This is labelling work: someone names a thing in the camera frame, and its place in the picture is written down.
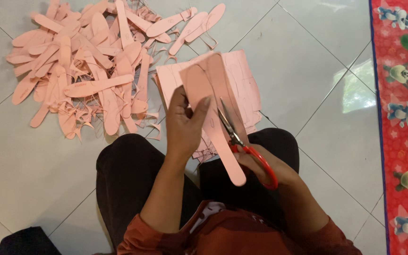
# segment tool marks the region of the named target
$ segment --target black pants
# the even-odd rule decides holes
[[[298,146],[287,131],[266,128],[248,135],[296,172]],[[145,138],[127,134],[108,145],[97,159],[97,202],[114,248],[122,242],[133,217],[141,212],[165,156]],[[200,187],[185,176],[180,227],[193,216],[202,200],[212,199],[254,212],[278,228],[285,228],[278,194],[269,191],[251,172],[242,187],[234,186],[220,159],[200,166]]]

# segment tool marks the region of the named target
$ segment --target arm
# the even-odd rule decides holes
[[[329,217],[299,175],[264,147],[258,144],[250,146],[262,154],[275,172],[278,179],[277,192],[280,194],[289,234],[306,235],[322,229],[329,222]],[[245,153],[235,153],[235,157],[241,165],[250,168],[262,183],[270,182],[269,176],[255,157]]]
[[[360,251],[347,240],[343,232],[333,223],[312,196],[299,175],[285,162],[275,157],[264,147],[251,144],[272,167],[278,179],[277,192],[285,212],[287,235],[309,254],[360,255]],[[250,168],[262,183],[270,178],[252,155],[235,153],[237,161]]]
[[[201,128],[210,98],[203,98],[192,114],[184,87],[174,91],[166,114],[168,147],[165,161],[141,210],[141,219],[156,231],[177,233],[182,212],[184,170],[201,141]]]

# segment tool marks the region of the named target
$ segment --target finger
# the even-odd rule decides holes
[[[196,106],[193,116],[191,117],[191,124],[196,128],[202,128],[205,116],[207,115],[208,107],[210,106],[210,101],[210,97],[205,97],[201,99],[198,106]]]
[[[193,116],[193,110],[190,107],[186,108],[185,115],[187,116],[187,118],[191,119],[191,117]]]
[[[187,94],[185,93],[183,85],[174,90],[169,108],[174,109],[177,106],[182,108],[186,108],[188,106]]]
[[[260,182],[269,183],[270,178],[267,176],[264,169],[258,163],[256,163],[253,156],[246,153],[234,153],[234,157],[240,165],[246,166],[253,171]]]

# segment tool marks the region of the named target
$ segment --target white tile floor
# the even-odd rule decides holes
[[[71,6],[80,10],[97,1],[71,1]],[[385,254],[368,1],[190,0],[207,12],[221,2],[226,12],[210,33],[219,41],[215,50],[246,52],[262,113],[271,121],[263,118],[258,129],[276,126],[296,136],[300,175],[320,205],[363,254]],[[164,17],[188,3],[149,1]],[[32,96],[17,106],[10,101],[17,79],[4,56],[12,38],[35,28],[29,12],[45,12],[47,4],[0,0],[0,240],[40,225],[64,255],[111,252],[95,198],[95,160],[111,139],[83,129],[82,142],[65,140],[51,114],[30,128],[39,104]],[[196,40],[177,57],[186,61],[206,51]],[[151,81],[149,98],[152,109],[162,105]],[[161,109],[160,119],[164,116]],[[164,120],[161,124],[162,140],[149,141],[165,152]],[[196,160],[187,165],[194,181],[196,165]]]

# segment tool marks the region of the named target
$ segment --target red scissors handle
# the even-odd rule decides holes
[[[233,153],[238,153],[236,145],[231,145],[230,144],[229,147],[231,148]],[[260,153],[258,153],[258,151],[254,147],[244,146],[242,149],[247,154],[251,154],[251,155],[255,156],[259,160],[259,162],[262,164],[262,166],[264,167],[265,172],[267,172],[267,174],[269,175],[270,184],[263,183],[264,187],[269,189],[269,190],[275,190],[276,188],[278,188],[278,179],[276,178],[276,175],[273,172],[273,169],[267,163],[267,160],[265,160],[264,157]]]

